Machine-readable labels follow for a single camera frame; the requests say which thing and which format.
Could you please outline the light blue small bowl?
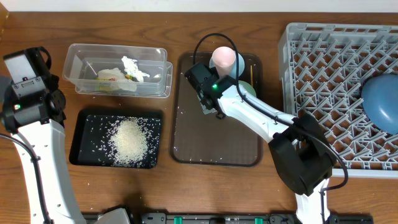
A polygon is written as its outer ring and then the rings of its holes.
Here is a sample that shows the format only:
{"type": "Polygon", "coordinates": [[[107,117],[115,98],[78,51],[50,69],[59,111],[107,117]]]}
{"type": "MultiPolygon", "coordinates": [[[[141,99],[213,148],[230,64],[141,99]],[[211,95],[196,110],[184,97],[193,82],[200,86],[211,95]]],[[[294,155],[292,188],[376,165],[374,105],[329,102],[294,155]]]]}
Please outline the light blue small bowl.
{"type": "MultiPolygon", "coordinates": [[[[243,56],[241,54],[238,54],[238,57],[239,57],[239,77],[241,77],[243,75],[243,71],[245,69],[245,62],[244,62],[243,56]]],[[[213,58],[210,58],[209,67],[210,68],[215,67],[213,58]]],[[[235,63],[233,65],[232,70],[230,71],[230,73],[228,75],[233,78],[236,78],[236,64],[235,63]]]]}

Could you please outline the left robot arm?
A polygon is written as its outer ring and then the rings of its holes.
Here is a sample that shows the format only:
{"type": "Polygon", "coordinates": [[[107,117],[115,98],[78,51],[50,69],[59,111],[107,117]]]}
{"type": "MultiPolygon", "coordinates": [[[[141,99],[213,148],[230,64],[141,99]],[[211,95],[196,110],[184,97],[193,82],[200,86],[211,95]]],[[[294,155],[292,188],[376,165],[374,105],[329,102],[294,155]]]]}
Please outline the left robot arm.
{"type": "Polygon", "coordinates": [[[31,223],[130,223],[125,208],[111,208],[95,219],[80,211],[65,157],[65,97],[59,78],[12,78],[8,84],[2,123],[19,153],[31,223]]]}

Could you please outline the pink plastic cup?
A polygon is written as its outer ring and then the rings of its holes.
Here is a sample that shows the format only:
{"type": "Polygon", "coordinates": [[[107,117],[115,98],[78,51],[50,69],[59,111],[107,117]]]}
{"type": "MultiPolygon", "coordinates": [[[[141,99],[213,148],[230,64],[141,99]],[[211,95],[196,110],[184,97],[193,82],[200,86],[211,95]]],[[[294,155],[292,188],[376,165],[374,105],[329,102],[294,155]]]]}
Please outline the pink plastic cup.
{"type": "Polygon", "coordinates": [[[212,54],[213,64],[219,76],[229,75],[236,61],[236,53],[229,47],[218,47],[212,54]]]}

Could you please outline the mint green bowl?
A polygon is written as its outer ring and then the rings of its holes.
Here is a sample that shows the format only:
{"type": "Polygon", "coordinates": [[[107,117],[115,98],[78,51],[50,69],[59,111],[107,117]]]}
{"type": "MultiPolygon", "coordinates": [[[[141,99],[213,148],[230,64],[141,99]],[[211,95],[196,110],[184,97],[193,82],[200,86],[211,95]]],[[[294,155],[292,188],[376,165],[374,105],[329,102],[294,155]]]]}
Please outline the mint green bowl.
{"type": "Polygon", "coordinates": [[[257,97],[256,95],[256,91],[254,90],[254,88],[247,82],[244,82],[242,80],[239,81],[239,89],[240,92],[244,95],[250,94],[253,97],[257,97]]]}

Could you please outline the wooden chopstick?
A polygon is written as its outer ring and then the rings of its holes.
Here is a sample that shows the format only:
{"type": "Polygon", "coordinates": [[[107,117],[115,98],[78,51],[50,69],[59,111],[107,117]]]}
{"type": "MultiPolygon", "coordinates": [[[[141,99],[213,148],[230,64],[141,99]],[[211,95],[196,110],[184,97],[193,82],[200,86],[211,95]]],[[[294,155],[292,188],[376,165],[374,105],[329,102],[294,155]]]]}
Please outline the wooden chopstick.
{"type": "Polygon", "coordinates": [[[254,79],[253,79],[253,66],[250,66],[250,84],[254,86],[254,79]]]}

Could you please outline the white rice pile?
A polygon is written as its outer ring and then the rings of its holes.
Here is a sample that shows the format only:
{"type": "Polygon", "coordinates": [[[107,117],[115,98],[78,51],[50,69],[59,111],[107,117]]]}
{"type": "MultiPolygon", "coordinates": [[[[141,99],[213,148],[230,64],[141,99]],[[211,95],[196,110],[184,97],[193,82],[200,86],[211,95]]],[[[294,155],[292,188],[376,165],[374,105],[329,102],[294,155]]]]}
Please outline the white rice pile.
{"type": "Polygon", "coordinates": [[[89,115],[79,159],[96,166],[151,169],[156,166],[161,119],[89,115]]]}

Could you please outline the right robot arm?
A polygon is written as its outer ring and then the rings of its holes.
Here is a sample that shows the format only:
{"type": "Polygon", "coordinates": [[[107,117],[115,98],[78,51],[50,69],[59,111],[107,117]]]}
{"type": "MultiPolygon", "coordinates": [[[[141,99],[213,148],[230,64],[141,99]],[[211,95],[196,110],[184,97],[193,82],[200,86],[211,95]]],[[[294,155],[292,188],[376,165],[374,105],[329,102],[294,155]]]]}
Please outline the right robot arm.
{"type": "Polygon", "coordinates": [[[301,223],[326,223],[326,191],[337,157],[312,116],[298,118],[256,98],[231,76],[188,79],[200,103],[238,120],[268,143],[276,171],[295,194],[301,223]]]}

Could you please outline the yellow green snack wrapper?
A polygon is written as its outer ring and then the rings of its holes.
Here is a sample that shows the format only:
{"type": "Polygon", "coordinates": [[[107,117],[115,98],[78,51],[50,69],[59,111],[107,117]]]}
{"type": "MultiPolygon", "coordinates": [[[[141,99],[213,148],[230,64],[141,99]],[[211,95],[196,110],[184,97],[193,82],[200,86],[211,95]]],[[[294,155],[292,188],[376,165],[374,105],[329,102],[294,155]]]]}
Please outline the yellow green snack wrapper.
{"type": "MultiPolygon", "coordinates": [[[[106,80],[107,81],[116,81],[118,78],[119,77],[117,77],[117,76],[111,75],[111,76],[108,76],[108,77],[96,78],[96,79],[97,80],[105,80],[105,81],[106,80]]],[[[133,76],[130,76],[130,75],[125,75],[125,79],[133,81],[133,82],[138,82],[138,80],[136,78],[134,78],[133,76]]]]}

